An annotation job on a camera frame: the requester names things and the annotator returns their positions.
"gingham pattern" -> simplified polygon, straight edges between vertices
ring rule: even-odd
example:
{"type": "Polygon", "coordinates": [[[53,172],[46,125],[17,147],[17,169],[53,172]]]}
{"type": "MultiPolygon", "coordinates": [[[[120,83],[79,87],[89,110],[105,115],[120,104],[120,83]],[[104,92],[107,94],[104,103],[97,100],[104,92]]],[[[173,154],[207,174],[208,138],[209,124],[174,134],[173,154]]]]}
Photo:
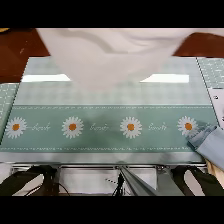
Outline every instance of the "gingham pattern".
{"type": "Polygon", "coordinates": [[[17,83],[0,84],[0,138],[5,129],[18,86],[17,83]]]}
{"type": "Polygon", "coordinates": [[[224,59],[197,58],[207,88],[224,88],[224,59]]]}
{"type": "MultiPolygon", "coordinates": [[[[21,83],[15,105],[211,105],[196,58],[170,57],[157,73],[187,74],[190,81],[178,84],[127,80],[101,93],[78,88],[74,82],[21,83]]],[[[30,58],[24,75],[32,74],[61,72],[51,57],[30,58]]]]}

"white fabric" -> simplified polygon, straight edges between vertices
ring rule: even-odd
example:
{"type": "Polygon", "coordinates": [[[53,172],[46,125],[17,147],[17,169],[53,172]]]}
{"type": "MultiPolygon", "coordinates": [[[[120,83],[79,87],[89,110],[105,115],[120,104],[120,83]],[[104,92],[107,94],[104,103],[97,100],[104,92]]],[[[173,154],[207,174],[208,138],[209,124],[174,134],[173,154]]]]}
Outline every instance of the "white fabric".
{"type": "Polygon", "coordinates": [[[81,88],[94,90],[149,77],[194,32],[224,35],[223,28],[38,28],[38,32],[61,70],[81,88]]]}

